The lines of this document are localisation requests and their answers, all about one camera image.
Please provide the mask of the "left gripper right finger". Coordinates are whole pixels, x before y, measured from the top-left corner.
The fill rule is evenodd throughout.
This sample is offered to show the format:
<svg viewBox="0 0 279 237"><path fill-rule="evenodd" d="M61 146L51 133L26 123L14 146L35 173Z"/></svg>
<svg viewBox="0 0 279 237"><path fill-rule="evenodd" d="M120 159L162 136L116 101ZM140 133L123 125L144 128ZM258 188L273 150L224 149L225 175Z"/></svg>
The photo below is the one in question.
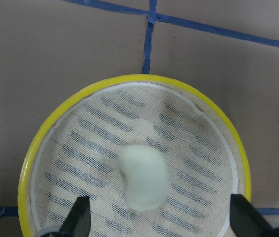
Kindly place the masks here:
<svg viewBox="0 0 279 237"><path fill-rule="evenodd" d="M242 194L231 194L230 227L237 237L279 237L279 231Z"/></svg>

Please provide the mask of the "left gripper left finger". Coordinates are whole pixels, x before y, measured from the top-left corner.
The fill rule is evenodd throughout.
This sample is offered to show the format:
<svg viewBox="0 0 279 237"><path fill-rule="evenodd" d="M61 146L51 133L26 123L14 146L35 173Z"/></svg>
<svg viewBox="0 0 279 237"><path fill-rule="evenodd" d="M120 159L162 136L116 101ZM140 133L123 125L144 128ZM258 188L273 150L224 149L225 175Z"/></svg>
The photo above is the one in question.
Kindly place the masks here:
<svg viewBox="0 0 279 237"><path fill-rule="evenodd" d="M60 227L61 237L88 237L91 229L89 196L78 197Z"/></svg>

